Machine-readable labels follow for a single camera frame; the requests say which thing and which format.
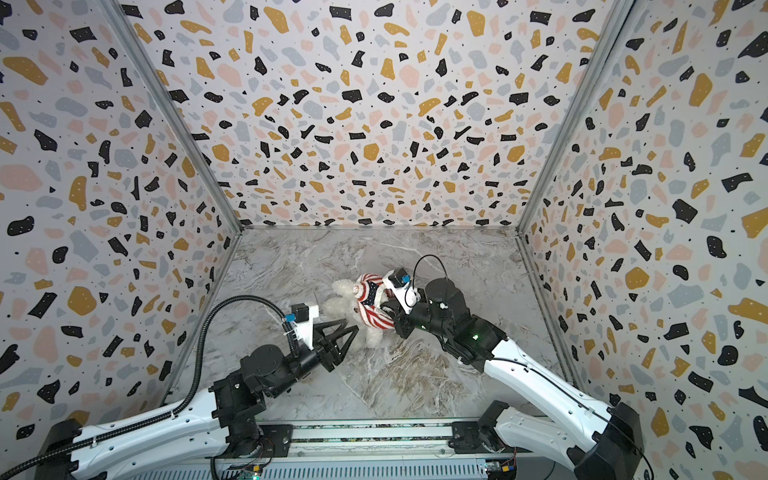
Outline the white plush teddy bear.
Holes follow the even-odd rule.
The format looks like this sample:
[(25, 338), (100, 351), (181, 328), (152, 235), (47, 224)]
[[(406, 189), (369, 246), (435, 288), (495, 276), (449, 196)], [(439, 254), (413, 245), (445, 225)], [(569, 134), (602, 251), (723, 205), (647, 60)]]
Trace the white plush teddy bear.
[(342, 279), (335, 281), (332, 285), (335, 296), (323, 304), (323, 312), (326, 316), (333, 319), (344, 318), (350, 322), (359, 323), (364, 336), (364, 346), (368, 349), (377, 348), (383, 339), (384, 332), (390, 330), (378, 330), (367, 327), (362, 323), (359, 315), (354, 310), (356, 299), (353, 296), (353, 286), (356, 280)]

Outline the red white striped knit sweater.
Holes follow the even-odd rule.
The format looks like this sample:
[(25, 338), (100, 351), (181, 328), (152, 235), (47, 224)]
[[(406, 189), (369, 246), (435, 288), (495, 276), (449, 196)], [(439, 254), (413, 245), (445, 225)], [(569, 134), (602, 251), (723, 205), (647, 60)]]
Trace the red white striped knit sweater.
[(356, 299), (354, 310), (364, 325), (378, 330), (394, 328), (394, 321), (382, 309), (382, 305), (395, 296), (385, 286), (380, 275), (361, 275), (353, 286), (353, 296)]

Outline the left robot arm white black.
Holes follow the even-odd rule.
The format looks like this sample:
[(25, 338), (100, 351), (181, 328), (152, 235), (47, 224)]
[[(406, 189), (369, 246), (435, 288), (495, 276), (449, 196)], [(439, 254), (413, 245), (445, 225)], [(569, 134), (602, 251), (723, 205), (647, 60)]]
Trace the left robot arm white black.
[(152, 413), (79, 429), (65, 421), (52, 429), (35, 469), (37, 479), (126, 479), (182, 460), (237, 458), (276, 448), (257, 422), (266, 401), (289, 391), (315, 368), (333, 371), (359, 329), (344, 320), (309, 328), (312, 342), (288, 355), (262, 345), (237, 370), (195, 393), (191, 400)]

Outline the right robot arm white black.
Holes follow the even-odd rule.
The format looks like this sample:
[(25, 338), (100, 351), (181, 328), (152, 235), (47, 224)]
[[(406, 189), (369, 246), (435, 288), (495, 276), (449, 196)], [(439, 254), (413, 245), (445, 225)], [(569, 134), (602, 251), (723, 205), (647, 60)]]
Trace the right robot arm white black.
[(447, 277), (417, 289), (399, 269), (387, 274), (384, 285), (393, 296), (382, 307), (401, 338), (416, 330), (433, 335), (444, 352), (511, 388), (543, 414), (534, 417), (494, 401), (477, 420), (454, 425), (449, 445), (455, 452), (523, 449), (579, 479), (653, 478), (632, 407), (597, 400), (547, 370), (503, 330), (471, 313)]

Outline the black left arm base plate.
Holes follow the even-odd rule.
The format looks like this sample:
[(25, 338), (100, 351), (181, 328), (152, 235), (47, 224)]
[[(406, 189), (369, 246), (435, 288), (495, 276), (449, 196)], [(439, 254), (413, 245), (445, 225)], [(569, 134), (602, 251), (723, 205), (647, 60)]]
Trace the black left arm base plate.
[(256, 426), (255, 434), (249, 438), (237, 454), (238, 458), (286, 458), (289, 454), (294, 426), (289, 423), (266, 423)]

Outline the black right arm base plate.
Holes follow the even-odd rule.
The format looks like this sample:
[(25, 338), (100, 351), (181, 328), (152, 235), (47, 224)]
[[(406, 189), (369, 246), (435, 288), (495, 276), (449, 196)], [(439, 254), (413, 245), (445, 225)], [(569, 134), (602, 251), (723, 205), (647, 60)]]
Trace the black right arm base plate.
[(448, 447), (457, 454), (511, 454), (506, 445), (489, 425), (473, 421), (455, 421), (451, 424)]

